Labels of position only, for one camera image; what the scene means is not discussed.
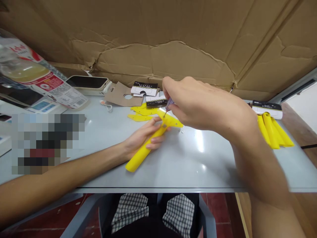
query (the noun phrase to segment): yellow plastic tool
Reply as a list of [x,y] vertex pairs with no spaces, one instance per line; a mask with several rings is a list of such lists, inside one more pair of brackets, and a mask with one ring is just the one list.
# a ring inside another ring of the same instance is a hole
[[294,143],[289,138],[289,136],[286,134],[286,132],[281,128],[281,126],[277,123],[277,121],[275,121],[275,119],[273,117],[272,117],[272,124],[275,126],[278,133],[282,137],[282,139],[284,141],[284,147],[293,147]]
[[158,108],[149,108],[146,106],[146,103],[143,103],[139,107],[131,107],[131,110],[143,115],[143,116],[150,116],[157,113]]
[[136,122],[141,122],[141,121],[149,121],[151,120],[153,117],[150,117],[150,116],[142,116],[140,114],[135,114],[135,115],[132,115],[132,114],[128,114],[128,118],[136,121]]
[[267,130],[268,137],[270,138],[270,146],[272,149],[279,149],[278,141],[274,134],[273,123],[271,120],[271,115],[268,112],[262,114],[265,128]]
[[271,146],[270,138],[268,137],[268,133],[267,133],[267,130],[266,130],[265,125],[264,125],[263,117],[262,117],[262,115],[257,115],[257,116],[258,116],[258,125],[260,128],[260,131],[261,131],[265,141],[267,142],[267,144],[269,146]]
[[272,120],[272,125],[273,125],[273,133],[274,133],[274,136],[275,138],[277,139],[277,142],[280,146],[285,146],[285,142],[283,140],[283,138],[281,137],[281,135],[279,134],[278,130],[276,129],[276,127],[274,126],[273,124],[273,117],[271,117],[271,120]]
[[166,129],[168,127],[183,127],[183,124],[180,123],[179,120],[175,119],[169,114],[166,114],[165,117],[163,117],[165,114],[165,111],[162,109],[157,110],[157,115],[162,119],[162,125],[161,127],[141,146],[141,148],[137,151],[137,153],[132,157],[132,159],[126,164],[125,168],[129,172],[135,172],[136,169],[140,166],[140,164],[143,162],[143,160],[148,156],[148,154],[151,152],[150,149],[146,148],[147,144],[151,143],[151,139],[153,137],[158,137],[164,134]]

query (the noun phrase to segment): checkered pants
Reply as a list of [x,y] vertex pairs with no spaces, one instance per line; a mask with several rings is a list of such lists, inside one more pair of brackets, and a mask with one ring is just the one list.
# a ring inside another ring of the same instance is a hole
[[[149,207],[147,207],[147,202],[147,197],[141,193],[126,193],[122,195],[111,222],[111,233],[115,233],[122,227],[142,217],[148,217]],[[166,213],[163,215],[162,220],[166,227],[184,238],[190,238],[193,216],[193,202],[185,195],[179,194],[167,202]]]

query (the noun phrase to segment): bottle label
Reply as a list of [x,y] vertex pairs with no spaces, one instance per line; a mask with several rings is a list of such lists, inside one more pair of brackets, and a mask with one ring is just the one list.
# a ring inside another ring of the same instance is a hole
[[39,54],[37,54],[34,50],[29,48],[26,44],[18,39],[12,39],[12,43],[7,44],[6,47],[11,49],[21,59],[31,60],[36,63],[43,60],[43,58]]
[[37,93],[47,96],[68,108],[79,108],[88,101],[84,95],[61,80],[52,71],[45,76],[21,84],[28,86]]
[[32,50],[19,39],[10,38],[10,43],[5,44],[5,46],[16,53],[21,59],[31,60],[33,62],[39,63],[50,71],[53,71],[54,74],[61,78],[63,81],[67,80],[67,78],[61,72],[50,65],[45,59],[43,59],[39,54],[37,54],[34,50]]

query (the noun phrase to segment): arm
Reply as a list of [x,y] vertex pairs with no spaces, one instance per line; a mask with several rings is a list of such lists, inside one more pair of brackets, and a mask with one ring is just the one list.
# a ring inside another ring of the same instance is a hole
[[[42,175],[24,175],[0,186],[0,231],[36,212],[66,193],[104,172],[127,162],[159,128],[154,117],[124,142],[62,163]],[[157,149],[164,136],[152,139],[149,149]]]
[[258,129],[255,112],[240,98],[186,77],[163,79],[169,108],[187,126],[212,130],[230,141],[236,168],[250,192],[254,237],[305,235],[290,204],[286,177]]

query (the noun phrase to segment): wooden surface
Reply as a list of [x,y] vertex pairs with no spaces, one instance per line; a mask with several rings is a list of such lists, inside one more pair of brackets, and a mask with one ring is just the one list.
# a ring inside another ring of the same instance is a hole
[[304,149],[303,151],[317,168],[317,148]]
[[[300,146],[317,144],[317,135],[287,104],[282,103],[283,123]],[[317,148],[304,149],[317,168]],[[252,238],[251,203],[248,193],[236,193],[247,238]],[[317,193],[291,193],[291,203],[307,238],[317,238]]]
[[235,193],[246,238],[252,237],[251,202],[248,193]]
[[282,122],[299,146],[317,144],[316,133],[286,102],[282,103],[282,110]]
[[231,221],[232,234],[234,238],[248,238],[244,232],[243,221],[241,220],[236,195],[234,193],[225,193],[229,217]]

